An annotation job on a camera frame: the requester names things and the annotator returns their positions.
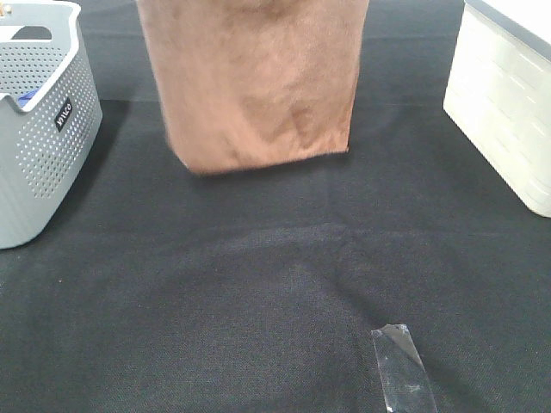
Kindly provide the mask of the brown microfibre towel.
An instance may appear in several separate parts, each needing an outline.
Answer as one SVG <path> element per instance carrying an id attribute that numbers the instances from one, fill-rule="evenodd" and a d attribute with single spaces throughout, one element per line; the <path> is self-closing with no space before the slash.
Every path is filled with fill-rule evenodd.
<path id="1" fill-rule="evenodd" d="M 365 1 L 140 1 L 170 148 L 196 175 L 349 149 Z"/>

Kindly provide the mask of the black table cloth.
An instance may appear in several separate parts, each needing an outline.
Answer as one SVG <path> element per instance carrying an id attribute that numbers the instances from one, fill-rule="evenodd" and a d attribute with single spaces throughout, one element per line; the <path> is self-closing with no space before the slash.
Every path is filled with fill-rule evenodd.
<path id="1" fill-rule="evenodd" d="M 405 324 L 441 412 L 550 409 L 550 222 L 443 112 L 460 1 L 373 1 L 350 150 L 196 177 L 137 8 L 84 1 L 103 120 L 1 254 L 4 412 L 382 412 Z"/>

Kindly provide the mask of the clear tape strip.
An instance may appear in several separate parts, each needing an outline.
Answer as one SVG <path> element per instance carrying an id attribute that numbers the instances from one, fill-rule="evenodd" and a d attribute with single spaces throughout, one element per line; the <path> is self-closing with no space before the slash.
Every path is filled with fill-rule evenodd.
<path id="1" fill-rule="evenodd" d="M 371 331 L 387 412 L 437 413 L 424 364 L 405 324 Z"/>

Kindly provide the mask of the grey perforated laundry basket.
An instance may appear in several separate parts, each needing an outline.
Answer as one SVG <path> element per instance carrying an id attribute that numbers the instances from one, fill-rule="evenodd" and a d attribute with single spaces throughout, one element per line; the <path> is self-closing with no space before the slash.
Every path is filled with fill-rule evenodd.
<path id="1" fill-rule="evenodd" d="M 37 237 L 84 165 L 102 122 L 68 1 L 1 3 L 1 247 Z M 20 108 L 17 98 L 38 89 Z"/>

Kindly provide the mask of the white plastic storage basket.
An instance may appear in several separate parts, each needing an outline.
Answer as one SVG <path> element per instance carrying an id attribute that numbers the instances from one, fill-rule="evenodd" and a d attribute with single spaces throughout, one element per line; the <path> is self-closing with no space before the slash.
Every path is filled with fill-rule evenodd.
<path id="1" fill-rule="evenodd" d="M 464 3 L 443 109 L 525 206 L 548 217 L 548 1 Z"/>

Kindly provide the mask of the blue cloth in basket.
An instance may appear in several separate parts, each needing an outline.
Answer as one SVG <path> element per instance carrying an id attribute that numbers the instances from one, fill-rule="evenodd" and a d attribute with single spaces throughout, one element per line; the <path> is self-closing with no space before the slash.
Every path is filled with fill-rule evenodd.
<path id="1" fill-rule="evenodd" d="M 24 108 L 35 96 L 35 94 L 38 92 L 38 89 L 30 90 L 29 92 L 19 96 L 17 98 L 17 103 L 20 108 Z"/>

